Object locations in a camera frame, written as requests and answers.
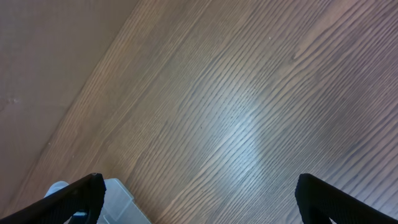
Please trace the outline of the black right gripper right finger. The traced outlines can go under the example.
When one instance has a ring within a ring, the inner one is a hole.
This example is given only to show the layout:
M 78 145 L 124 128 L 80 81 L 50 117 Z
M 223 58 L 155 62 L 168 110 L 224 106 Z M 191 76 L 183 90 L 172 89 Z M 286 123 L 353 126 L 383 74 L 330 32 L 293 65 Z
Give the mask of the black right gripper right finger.
M 299 175 L 295 199 L 304 224 L 397 224 L 396 219 L 308 173 Z

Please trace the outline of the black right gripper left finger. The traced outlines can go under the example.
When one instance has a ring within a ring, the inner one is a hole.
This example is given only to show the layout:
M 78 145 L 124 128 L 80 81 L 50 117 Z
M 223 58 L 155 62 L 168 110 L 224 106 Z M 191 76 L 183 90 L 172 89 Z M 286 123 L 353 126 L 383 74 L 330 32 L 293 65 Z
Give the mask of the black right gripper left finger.
M 92 173 L 1 219 L 1 224 L 96 224 L 103 208 L 105 192 L 103 176 Z

